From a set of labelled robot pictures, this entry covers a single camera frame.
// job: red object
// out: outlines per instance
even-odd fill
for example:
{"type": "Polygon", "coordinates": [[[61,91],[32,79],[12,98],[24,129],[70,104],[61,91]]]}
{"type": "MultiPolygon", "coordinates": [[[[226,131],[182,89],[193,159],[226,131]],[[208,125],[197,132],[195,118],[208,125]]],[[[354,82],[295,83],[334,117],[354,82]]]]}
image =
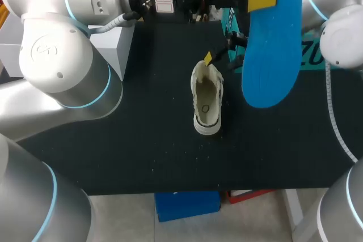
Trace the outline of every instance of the red object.
{"type": "Polygon", "coordinates": [[[239,196],[231,197],[230,192],[226,192],[227,198],[231,204],[235,204],[241,201],[246,201],[250,198],[255,198],[260,195],[265,195],[267,193],[273,192],[275,190],[273,189],[267,189],[267,190],[258,190],[258,191],[251,191],[250,193],[245,193],[239,196]]]}

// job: blue insole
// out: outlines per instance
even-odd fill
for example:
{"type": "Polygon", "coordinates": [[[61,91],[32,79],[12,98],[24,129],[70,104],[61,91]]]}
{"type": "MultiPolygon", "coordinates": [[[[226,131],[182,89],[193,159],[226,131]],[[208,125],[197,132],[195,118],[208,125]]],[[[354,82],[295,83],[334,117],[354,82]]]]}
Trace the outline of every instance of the blue insole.
{"type": "Polygon", "coordinates": [[[242,90],[249,105],[268,108],[292,89],[301,65],[302,0],[277,0],[251,13],[242,90]]]}

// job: black tablecloth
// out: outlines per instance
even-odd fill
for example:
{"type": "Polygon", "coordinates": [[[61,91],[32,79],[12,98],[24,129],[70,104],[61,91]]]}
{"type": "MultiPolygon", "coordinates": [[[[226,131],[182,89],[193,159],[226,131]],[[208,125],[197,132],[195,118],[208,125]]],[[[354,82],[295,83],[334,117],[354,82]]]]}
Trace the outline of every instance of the black tablecloth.
{"type": "MultiPolygon", "coordinates": [[[[331,186],[352,162],[330,124],[324,71],[302,71],[282,103],[261,110],[245,102],[241,75],[219,63],[222,130],[196,133],[191,72],[223,44],[219,22],[138,24],[116,112],[20,144],[88,194],[331,186]]],[[[362,79],[342,70],[332,79],[337,124],[360,158],[362,79]]]]}

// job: white floor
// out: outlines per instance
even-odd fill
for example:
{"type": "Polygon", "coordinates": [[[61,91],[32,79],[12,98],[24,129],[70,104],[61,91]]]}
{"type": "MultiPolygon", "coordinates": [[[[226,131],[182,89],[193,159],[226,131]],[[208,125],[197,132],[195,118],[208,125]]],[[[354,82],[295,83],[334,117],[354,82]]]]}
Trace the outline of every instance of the white floor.
{"type": "Polygon", "coordinates": [[[219,212],[159,223],[153,194],[91,197],[96,210],[96,242],[263,242],[291,241],[280,192],[238,204],[224,203],[219,212]]]}

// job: shoe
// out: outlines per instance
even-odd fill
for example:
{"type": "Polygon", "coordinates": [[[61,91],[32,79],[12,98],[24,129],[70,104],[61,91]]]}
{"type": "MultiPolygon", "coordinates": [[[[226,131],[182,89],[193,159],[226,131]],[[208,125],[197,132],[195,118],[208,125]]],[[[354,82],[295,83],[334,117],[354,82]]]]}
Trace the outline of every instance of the shoe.
{"type": "Polygon", "coordinates": [[[217,133],[222,124],[223,77],[214,65],[204,61],[195,66],[191,89],[194,101],[194,127],[202,135],[217,133]]]}

